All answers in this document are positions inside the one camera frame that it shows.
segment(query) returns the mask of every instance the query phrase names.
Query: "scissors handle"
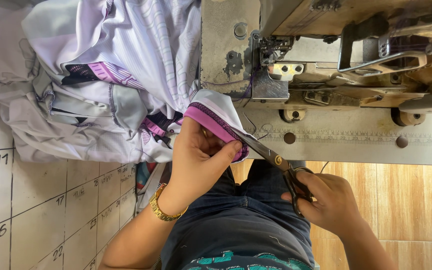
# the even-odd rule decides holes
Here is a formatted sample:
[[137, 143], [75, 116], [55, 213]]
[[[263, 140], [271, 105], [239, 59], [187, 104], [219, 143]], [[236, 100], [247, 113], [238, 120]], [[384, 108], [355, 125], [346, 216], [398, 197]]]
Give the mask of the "scissors handle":
[[[308, 172], [310, 174], [314, 174], [314, 172], [306, 167], [297, 167], [295, 169], [291, 170], [286, 170], [285, 172], [283, 172], [283, 178], [284, 181], [286, 183], [287, 188], [289, 189], [289, 193], [291, 193], [291, 198], [292, 198], [292, 205], [293, 205], [293, 210], [296, 213], [296, 215], [300, 218], [304, 218], [303, 214], [300, 212], [300, 210], [298, 209], [298, 199], [299, 198], [303, 198], [309, 202], [313, 201], [313, 194], [311, 194], [311, 192], [309, 191], [309, 188], [307, 186], [305, 186], [302, 182], [300, 182], [297, 178], [296, 178], [296, 173], [300, 170], [303, 170], [305, 172]], [[297, 186], [301, 191], [304, 192], [304, 194], [298, 193], [296, 191], [296, 188], [294, 186]]]

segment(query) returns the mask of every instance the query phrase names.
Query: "calendar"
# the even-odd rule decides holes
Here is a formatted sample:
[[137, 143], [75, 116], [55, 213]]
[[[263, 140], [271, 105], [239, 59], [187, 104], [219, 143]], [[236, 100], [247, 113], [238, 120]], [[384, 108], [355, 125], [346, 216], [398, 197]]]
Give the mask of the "calendar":
[[135, 215], [135, 164], [22, 162], [0, 119], [0, 270], [94, 270]]

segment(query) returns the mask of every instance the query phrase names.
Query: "hand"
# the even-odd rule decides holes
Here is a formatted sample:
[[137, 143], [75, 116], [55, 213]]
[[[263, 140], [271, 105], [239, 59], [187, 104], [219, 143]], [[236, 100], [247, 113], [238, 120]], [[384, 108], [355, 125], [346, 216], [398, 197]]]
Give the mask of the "hand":
[[206, 129], [205, 137], [201, 128], [198, 122], [185, 117], [176, 137], [171, 179], [158, 199], [166, 215], [181, 213], [207, 193], [243, 146], [238, 140], [224, 144]]
[[[339, 176], [298, 171], [297, 179], [306, 185], [317, 201], [299, 198], [297, 207], [311, 223], [332, 232], [339, 238], [357, 233], [367, 226], [356, 205], [350, 183]], [[291, 201], [289, 192], [281, 195]]]

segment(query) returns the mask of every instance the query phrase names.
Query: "scissors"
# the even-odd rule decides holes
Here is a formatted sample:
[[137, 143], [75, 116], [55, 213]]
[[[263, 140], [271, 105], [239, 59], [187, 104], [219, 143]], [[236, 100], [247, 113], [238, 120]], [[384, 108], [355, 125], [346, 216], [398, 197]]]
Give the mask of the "scissors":
[[[271, 165], [273, 165], [274, 167], [281, 170], [281, 172], [283, 173], [283, 178], [284, 178], [284, 181], [286, 183], [286, 186], [289, 189], [289, 193], [291, 193], [291, 197], [293, 199], [293, 202], [292, 202], [293, 210], [298, 217], [304, 218], [303, 214], [298, 209], [298, 198], [303, 198], [309, 202], [312, 202], [313, 201], [313, 198], [312, 198], [313, 194], [311, 194], [311, 192], [309, 191], [309, 188], [307, 186], [305, 186], [302, 182], [300, 182], [296, 178], [296, 173], [298, 171], [305, 171], [305, 172], [308, 172], [310, 174], [314, 174], [314, 172], [311, 171], [310, 169], [306, 168], [306, 167], [297, 167], [297, 168], [293, 169], [293, 166], [291, 166], [291, 164], [287, 160], [282, 158], [275, 151], [264, 146], [262, 143], [257, 141], [252, 136], [244, 134], [237, 129], [234, 129], [234, 128], [231, 128], [231, 129], [251, 149], [253, 149], [254, 151], [256, 151], [256, 153], [261, 155]], [[297, 186], [303, 192], [303, 194], [298, 193], [294, 186]]]

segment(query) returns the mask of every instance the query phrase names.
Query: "wooden floor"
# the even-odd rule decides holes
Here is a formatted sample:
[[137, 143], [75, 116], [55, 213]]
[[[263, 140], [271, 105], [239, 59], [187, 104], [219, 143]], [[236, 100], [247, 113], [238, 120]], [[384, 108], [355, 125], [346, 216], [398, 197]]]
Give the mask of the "wooden floor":
[[[231, 165], [236, 182], [252, 162]], [[320, 172], [324, 164], [307, 167]], [[361, 215], [399, 269], [432, 270], [432, 166], [330, 162], [323, 173], [349, 181]], [[321, 270], [349, 269], [336, 235], [312, 225], [311, 240]]]

